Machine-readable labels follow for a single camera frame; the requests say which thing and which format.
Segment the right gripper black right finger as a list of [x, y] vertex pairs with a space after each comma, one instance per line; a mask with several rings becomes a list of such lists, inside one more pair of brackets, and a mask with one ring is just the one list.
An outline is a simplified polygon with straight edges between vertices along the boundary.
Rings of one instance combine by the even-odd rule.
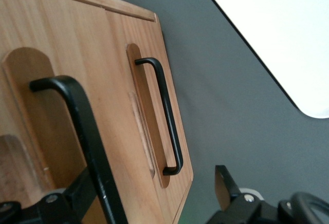
[[289, 201], [276, 207], [254, 193], [244, 193], [224, 165], [215, 167], [215, 194], [221, 209], [207, 223], [294, 223]]

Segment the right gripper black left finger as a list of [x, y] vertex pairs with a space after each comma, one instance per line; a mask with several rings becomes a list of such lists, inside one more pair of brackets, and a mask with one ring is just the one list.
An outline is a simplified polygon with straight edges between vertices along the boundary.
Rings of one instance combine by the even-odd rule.
[[68, 188], [47, 194], [27, 208], [18, 201], [1, 202], [1, 223], [81, 223], [96, 196], [84, 169]]

